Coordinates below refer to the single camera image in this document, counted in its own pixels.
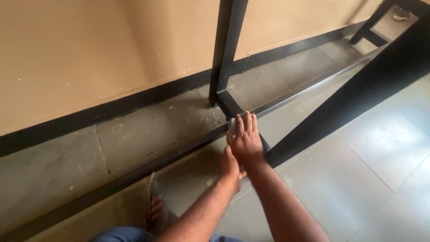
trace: gray floor tile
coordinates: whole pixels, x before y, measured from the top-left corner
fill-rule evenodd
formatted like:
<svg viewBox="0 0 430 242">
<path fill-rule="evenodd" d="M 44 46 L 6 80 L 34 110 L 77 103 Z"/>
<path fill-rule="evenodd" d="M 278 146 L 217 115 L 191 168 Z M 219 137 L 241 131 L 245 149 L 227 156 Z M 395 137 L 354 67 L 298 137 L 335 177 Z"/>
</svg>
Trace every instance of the gray floor tile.
<svg viewBox="0 0 430 242">
<path fill-rule="evenodd" d="M 177 215 L 182 215 L 197 198 L 220 176 L 219 160 L 227 146 L 225 137 L 209 144 L 157 173 L 166 203 Z M 232 201 L 251 190 L 249 179 Z"/>
<path fill-rule="evenodd" d="M 274 147 L 283 137 L 285 137 L 285 135 L 311 114 L 311 112 L 312 110 L 308 108 L 300 98 L 298 98 L 258 119 L 258 131 L 269 146 Z M 276 169 L 282 169 L 298 156 L 299 155 L 289 159 L 279 165 Z"/>
<path fill-rule="evenodd" d="M 261 65 L 231 76 L 227 90 L 243 110 L 253 110 L 291 89 L 268 65 Z M 199 88 L 199 91 L 206 95 L 209 85 Z"/>
<path fill-rule="evenodd" d="M 430 241 L 430 228 L 394 195 L 351 241 Z"/>
<path fill-rule="evenodd" d="M 360 58 L 362 54 L 353 48 L 349 39 L 339 39 L 320 45 L 319 48 L 339 65 L 346 65 Z"/>
<path fill-rule="evenodd" d="M 430 154 L 430 137 L 392 109 L 374 108 L 340 132 L 393 191 Z"/>
<path fill-rule="evenodd" d="M 430 156 L 396 191 L 428 226 L 430 226 Z"/>
<path fill-rule="evenodd" d="M 385 104 L 394 107 L 430 135 L 430 75 L 389 98 Z"/>
<path fill-rule="evenodd" d="M 316 47 L 268 64 L 290 87 L 296 88 L 339 67 L 332 58 Z"/>
<path fill-rule="evenodd" d="M 95 127 L 0 158 L 0 234 L 108 179 Z"/>
<path fill-rule="evenodd" d="M 176 149 L 185 137 L 216 124 L 197 89 L 96 126 L 110 171 L 147 162 L 145 156 Z"/>
<path fill-rule="evenodd" d="M 353 34 L 348 35 L 345 37 L 345 39 L 350 41 L 353 36 L 354 36 Z M 365 38 L 361 39 L 357 44 L 352 45 L 351 47 L 362 55 L 365 55 L 378 48 L 376 45 L 372 44 L 370 41 L 368 41 Z"/>
<path fill-rule="evenodd" d="M 87 242 L 115 226 L 145 228 L 147 180 L 148 178 L 138 181 L 27 242 Z"/>
<path fill-rule="evenodd" d="M 273 241 L 263 207 L 255 191 L 250 191 L 230 204 L 215 232 L 242 241 Z"/>
<path fill-rule="evenodd" d="M 307 106 L 309 106 L 312 110 L 315 110 L 364 66 L 365 65 L 359 65 L 348 72 L 334 77 L 324 84 L 316 87 L 315 89 L 302 94 L 300 98 L 306 103 Z"/>
<path fill-rule="evenodd" d="M 221 111 L 221 108 L 212 107 L 211 104 L 209 103 L 209 100 L 208 100 L 209 86 L 210 84 L 207 84 L 207 85 L 204 85 L 203 87 L 197 88 L 197 90 L 200 92 L 200 95 L 202 96 L 202 98 L 206 100 L 206 105 L 211 109 L 215 117 L 218 119 L 218 124 L 219 125 L 226 124 L 227 123 L 226 117 L 224 113 Z"/>
<path fill-rule="evenodd" d="M 388 11 L 387 14 L 373 28 L 390 40 L 395 40 L 413 23 L 415 23 L 415 21 L 418 20 L 416 16 L 412 15 L 410 20 L 398 22 L 393 19 L 393 15 L 393 11 Z"/>
<path fill-rule="evenodd" d="M 346 241 L 392 191 L 334 135 L 278 172 L 331 241 Z"/>
</svg>

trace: beige wall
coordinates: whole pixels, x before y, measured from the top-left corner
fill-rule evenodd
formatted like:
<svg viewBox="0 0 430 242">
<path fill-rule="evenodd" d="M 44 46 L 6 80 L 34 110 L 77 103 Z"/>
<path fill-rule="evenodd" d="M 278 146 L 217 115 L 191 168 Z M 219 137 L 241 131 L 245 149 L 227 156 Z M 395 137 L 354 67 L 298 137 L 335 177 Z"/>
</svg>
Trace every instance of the beige wall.
<svg viewBox="0 0 430 242">
<path fill-rule="evenodd" d="M 380 0 L 249 0 L 236 58 L 368 18 Z M 211 68 L 219 0 L 0 2 L 0 135 Z"/>
</svg>

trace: person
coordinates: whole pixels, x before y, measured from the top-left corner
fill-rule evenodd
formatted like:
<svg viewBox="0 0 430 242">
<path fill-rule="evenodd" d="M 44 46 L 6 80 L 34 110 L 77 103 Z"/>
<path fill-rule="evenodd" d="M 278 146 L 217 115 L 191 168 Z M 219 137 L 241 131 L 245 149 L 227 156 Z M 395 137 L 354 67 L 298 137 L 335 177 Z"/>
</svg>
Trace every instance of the person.
<svg viewBox="0 0 430 242">
<path fill-rule="evenodd" d="M 227 147 L 221 157 L 221 178 L 158 236 L 131 227 L 117 227 L 93 242 L 238 242 L 214 233 L 233 196 L 240 191 L 240 179 L 248 174 L 263 206 L 274 241 L 329 241 L 312 215 L 263 157 L 255 114 L 236 116 L 237 135 L 227 132 Z M 151 218 L 160 217 L 162 197 L 151 197 Z"/>
</svg>

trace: flip-flop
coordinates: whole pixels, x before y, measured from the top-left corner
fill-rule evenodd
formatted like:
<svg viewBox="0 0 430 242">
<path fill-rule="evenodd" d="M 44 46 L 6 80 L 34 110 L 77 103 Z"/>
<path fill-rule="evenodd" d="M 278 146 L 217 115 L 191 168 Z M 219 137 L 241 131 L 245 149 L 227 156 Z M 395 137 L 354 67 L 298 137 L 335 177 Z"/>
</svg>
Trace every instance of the flip-flop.
<svg viewBox="0 0 430 242">
<path fill-rule="evenodd" d="M 157 236 L 164 232 L 178 217 L 170 211 L 164 203 L 164 197 L 160 193 L 158 182 L 154 179 L 155 173 L 153 172 L 149 177 L 147 188 L 147 231 Z"/>
</svg>

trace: right hand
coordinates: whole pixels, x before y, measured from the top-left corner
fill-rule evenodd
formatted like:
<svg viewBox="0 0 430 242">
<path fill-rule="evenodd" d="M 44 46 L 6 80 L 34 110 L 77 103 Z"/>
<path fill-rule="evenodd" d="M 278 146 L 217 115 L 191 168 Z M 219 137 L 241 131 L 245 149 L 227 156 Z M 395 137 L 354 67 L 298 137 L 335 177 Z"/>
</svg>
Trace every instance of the right hand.
<svg viewBox="0 0 430 242">
<path fill-rule="evenodd" d="M 236 137 L 233 139 L 227 131 L 227 144 L 238 162 L 246 167 L 250 162 L 263 158 L 263 146 L 257 129 L 257 116 L 246 111 L 243 119 L 236 115 Z"/>
</svg>

